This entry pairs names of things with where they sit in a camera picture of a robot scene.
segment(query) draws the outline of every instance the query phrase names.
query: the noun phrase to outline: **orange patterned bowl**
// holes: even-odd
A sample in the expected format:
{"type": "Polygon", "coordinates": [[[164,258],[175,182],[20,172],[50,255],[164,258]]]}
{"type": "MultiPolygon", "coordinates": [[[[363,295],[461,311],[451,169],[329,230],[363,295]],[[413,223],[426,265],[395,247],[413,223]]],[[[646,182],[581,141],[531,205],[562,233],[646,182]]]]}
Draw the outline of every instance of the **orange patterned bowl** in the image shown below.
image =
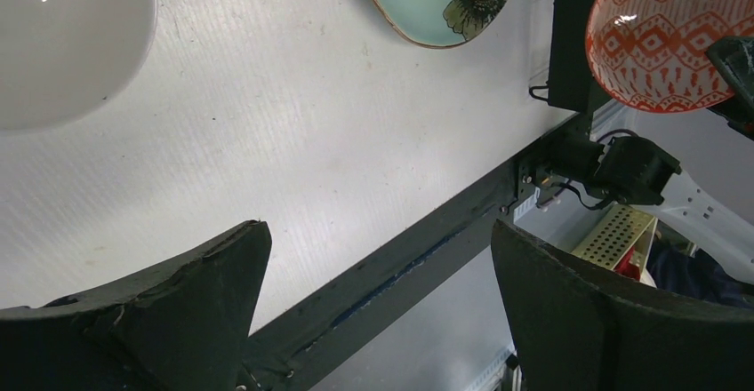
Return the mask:
{"type": "Polygon", "coordinates": [[[587,58],[618,101],[679,113],[733,96],[705,56],[723,36],[754,36],[754,0],[597,0],[587,58]]]}

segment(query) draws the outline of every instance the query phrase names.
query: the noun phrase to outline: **wire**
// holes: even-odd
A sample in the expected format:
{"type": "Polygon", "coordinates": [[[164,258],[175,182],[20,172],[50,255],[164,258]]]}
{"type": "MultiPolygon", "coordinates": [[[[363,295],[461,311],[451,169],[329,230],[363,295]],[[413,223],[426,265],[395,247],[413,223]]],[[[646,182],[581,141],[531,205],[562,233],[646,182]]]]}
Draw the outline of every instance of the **wire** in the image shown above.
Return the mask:
{"type": "Polygon", "coordinates": [[[589,209],[590,211],[601,211],[605,209],[607,206],[612,204],[615,201],[615,198],[612,196],[608,196],[605,200],[600,201],[599,203],[589,206],[582,200],[582,192],[579,191],[576,187],[570,184],[566,184],[565,182],[556,182],[552,184],[553,187],[561,187],[563,190],[571,191],[572,193],[576,194],[577,197],[579,197],[579,203],[582,204],[585,208],[589,209]]]}
{"type": "Polygon", "coordinates": [[[631,131],[629,129],[615,129],[614,131],[609,131],[608,133],[605,133],[604,135],[600,136],[597,139],[597,143],[602,143],[602,141],[606,140],[607,138],[610,138],[611,136],[621,135],[621,134],[638,137],[638,133],[631,131]]]}
{"type": "MultiPolygon", "coordinates": [[[[632,131],[630,129],[615,129],[615,130],[609,131],[608,133],[605,133],[602,136],[600,136],[599,138],[597,138],[597,143],[602,143],[604,140],[606,140],[607,138],[610,138],[611,136],[621,135],[621,134],[626,134],[626,135],[629,135],[629,136],[638,137],[638,133],[636,133],[636,132],[634,132],[634,131],[632,131]]],[[[578,192],[579,190],[576,189],[576,188],[574,188],[573,186],[571,186],[571,183],[573,181],[574,180],[567,180],[564,185],[567,185],[568,187],[576,190],[576,194],[579,196],[579,201],[581,201],[582,198],[581,198],[581,194],[578,192]]],[[[551,187],[560,187],[560,189],[554,195],[552,195],[552,197],[548,198],[544,202],[537,203],[537,207],[542,208],[542,207],[547,207],[547,206],[551,205],[558,197],[560,197],[561,195],[563,195],[563,193],[565,193],[565,191],[567,190],[567,188],[565,188],[563,185],[555,185],[555,184],[553,184],[553,185],[551,185],[551,187]]]]}
{"type": "Polygon", "coordinates": [[[543,86],[532,86],[529,88],[529,96],[531,96],[532,98],[536,100],[541,100],[542,102],[549,102],[549,99],[543,96],[539,96],[536,93],[534,93],[534,91],[544,91],[546,89],[549,89],[549,86],[547,84],[543,86]]]}

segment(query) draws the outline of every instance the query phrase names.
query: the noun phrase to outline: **perforated tray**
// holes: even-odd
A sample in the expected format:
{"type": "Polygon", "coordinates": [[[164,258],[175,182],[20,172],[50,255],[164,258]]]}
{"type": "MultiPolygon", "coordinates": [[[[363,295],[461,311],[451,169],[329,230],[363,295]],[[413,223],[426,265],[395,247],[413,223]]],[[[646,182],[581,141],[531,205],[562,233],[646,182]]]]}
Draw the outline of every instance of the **perforated tray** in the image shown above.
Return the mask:
{"type": "Polygon", "coordinates": [[[654,216],[616,204],[572,254],[612,270],[634,247],[630,263],[643,271],[656,227],[654,216]]]}

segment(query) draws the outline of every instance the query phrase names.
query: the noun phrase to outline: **white tabletop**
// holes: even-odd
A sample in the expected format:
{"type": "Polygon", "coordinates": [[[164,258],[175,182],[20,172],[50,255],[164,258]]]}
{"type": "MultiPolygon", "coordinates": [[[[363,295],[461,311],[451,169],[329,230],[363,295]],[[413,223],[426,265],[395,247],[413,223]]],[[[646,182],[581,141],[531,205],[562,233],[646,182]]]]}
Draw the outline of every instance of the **white tabletop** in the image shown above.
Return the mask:
{"type": "Polygon", "coordinates": [[[566,117],[526,93],[552,0],[510,0],[444,51],[407,43],[370,0],[158,1],[125,92],[74,123],[0,135],[0,307],[263,219],[258,329],[566,117]]]}

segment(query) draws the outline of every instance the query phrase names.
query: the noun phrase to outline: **gray floor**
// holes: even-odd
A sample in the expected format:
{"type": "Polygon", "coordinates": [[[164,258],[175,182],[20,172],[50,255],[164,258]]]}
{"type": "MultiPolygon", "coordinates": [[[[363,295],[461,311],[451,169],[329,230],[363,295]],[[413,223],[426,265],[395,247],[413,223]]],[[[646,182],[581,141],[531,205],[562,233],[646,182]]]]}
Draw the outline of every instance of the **gray floor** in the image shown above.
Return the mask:
{"type": "Polygon", "coordinates": [[[461,391],[510,342],[486,249],[312,390],[461,391]]]}

